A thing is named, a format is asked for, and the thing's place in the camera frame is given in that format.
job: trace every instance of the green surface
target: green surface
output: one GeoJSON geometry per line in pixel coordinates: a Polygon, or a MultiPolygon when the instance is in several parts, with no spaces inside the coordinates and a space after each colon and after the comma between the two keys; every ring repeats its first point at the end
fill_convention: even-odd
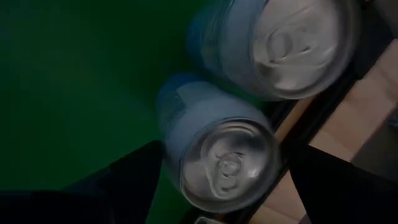
{"type": "MultiPolygon", "coordinates": [[[[184,37],[204,1],[2,1],[0,189],[60,189],[158,139],[155,96],[192,70],[184,37]]],[[[189,208],[162,172],[147,222],[189,208]]]]}

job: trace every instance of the wooden surface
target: wooden surface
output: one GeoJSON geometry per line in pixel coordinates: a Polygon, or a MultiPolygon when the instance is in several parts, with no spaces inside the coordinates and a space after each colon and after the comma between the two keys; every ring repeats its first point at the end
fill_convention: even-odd
{"type": "MultiPolygon", "coordinates": [[[[300,101],[277,130],[279,141],[297,122],[312,99],[300,101]]],[[[357,82],[314,137],[311,146],[350,161],[398,104],[398,41],[394,41],[377,64],[357,82]]],[[[305,209],[287,173],[267,198],[251,224],[294,224],[305,209]]]]}

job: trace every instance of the green background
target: green background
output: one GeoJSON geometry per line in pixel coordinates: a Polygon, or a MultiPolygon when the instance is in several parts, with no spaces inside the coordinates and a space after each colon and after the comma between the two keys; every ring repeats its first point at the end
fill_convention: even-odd
{"type": "MultiPolygon", "coordinates": [[[[160,138],[155,96],[193,70],[184,38],[205,1],[1,1],[0,189],[61,189],[160,138]]],[[[189,209],[162,171],[147,223],[189,209]]]]}

